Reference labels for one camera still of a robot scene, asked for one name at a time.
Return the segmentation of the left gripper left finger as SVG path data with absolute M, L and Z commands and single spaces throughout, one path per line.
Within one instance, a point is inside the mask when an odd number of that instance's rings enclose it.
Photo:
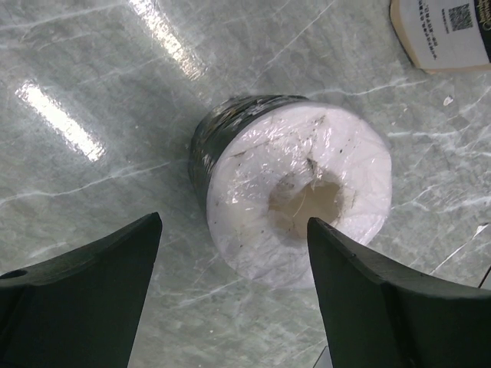
M 3 367 L 126 367 L 162 232 L 154 212 L 1 276 Z

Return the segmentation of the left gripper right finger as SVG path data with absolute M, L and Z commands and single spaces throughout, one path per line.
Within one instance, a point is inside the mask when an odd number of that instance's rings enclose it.
M 308 252 L 335 367 L 488 367 L 490 292 L 416 271 L 319 218 Z

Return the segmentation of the brown paper roll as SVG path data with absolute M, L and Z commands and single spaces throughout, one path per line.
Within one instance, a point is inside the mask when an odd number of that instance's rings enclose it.
M 390 21 L 418 69 L 490 70 L 489 0 L 393 0 Z

